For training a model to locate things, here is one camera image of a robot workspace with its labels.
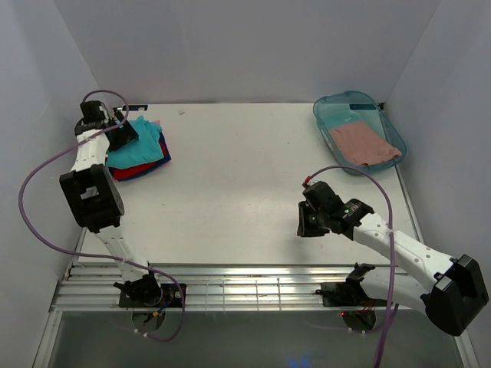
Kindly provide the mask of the teal t shirt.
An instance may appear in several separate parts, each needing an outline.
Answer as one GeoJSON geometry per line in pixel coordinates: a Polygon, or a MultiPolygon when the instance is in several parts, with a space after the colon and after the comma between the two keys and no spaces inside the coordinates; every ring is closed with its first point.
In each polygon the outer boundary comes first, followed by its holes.
{"type": "Polygon", "coordinates": [[[138,140],[115,152],[109,152],[106,165],[116,169],[127,169],[161,159],[163,154],[159,145],[159,135],[162,133],[162,127],[151,122],[144,116],[131,120],[130,125],[137,131],[138,140]]]}

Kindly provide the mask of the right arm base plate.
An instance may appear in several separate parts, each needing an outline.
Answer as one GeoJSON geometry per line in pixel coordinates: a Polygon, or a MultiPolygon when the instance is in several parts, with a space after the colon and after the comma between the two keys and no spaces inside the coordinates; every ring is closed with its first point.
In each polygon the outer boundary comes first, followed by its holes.
{"type": "Polygon", "coordinates": [[[386,300],[380,297],[368,297],[359,284],[348,282],[325,282],[315,291],[321,296],[325,307],[381,307],[386,300]]]}

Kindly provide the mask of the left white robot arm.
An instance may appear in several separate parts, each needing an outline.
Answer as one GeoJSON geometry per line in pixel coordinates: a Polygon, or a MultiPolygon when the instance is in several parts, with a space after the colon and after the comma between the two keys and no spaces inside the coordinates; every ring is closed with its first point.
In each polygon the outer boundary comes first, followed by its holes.
{"type": "Polygon", "coordinates": [[[59,183],[79,226],[95,234],[116,258],[123,281],[114,286],[134,303],[154,306],[162,290],[152,271],[136,266],[146,267],[148,262],[124,240],[124,203],[106,167],[107,153],[136,141],[138,134],[120,111],[111,112],[99,100],[86,100],[80,108],[83,116],[74,128],[80,146],[74,165],[59,183]]]}

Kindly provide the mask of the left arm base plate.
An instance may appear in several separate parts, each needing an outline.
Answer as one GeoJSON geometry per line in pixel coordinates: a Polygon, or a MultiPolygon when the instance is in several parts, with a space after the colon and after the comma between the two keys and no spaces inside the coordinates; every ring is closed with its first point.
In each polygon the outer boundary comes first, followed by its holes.
{"type": "Polygon", "coordinates": [[[123,291],[120,293],[118,307],[122,308],[156,308],[162,306],[166,308],[181,308],[183,306],[183,298],[186,298],[187,284],[180,283],[181,289],[175,284],[163,283],[160,285],[160,297],[156,299],[155,304],[145,304],[140,301],[132,301],[123,291]]]}

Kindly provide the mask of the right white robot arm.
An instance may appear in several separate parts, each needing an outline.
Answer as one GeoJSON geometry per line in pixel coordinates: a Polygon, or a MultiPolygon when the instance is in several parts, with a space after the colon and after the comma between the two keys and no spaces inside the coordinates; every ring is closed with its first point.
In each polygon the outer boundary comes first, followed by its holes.
{"type": "Polygon", "coordinates": [[[298,204],[298,236],[332,233],[364,245],[405,271],[383,274],[369,264],[358,265],[347,277],[354,300],[387,298],[425,314],[444,333],[458,337],[488,304],[489,295],[479,263],[436,251],[401,231],[358,199],[343,202],[325,182],[304,185],[298,204]]]}

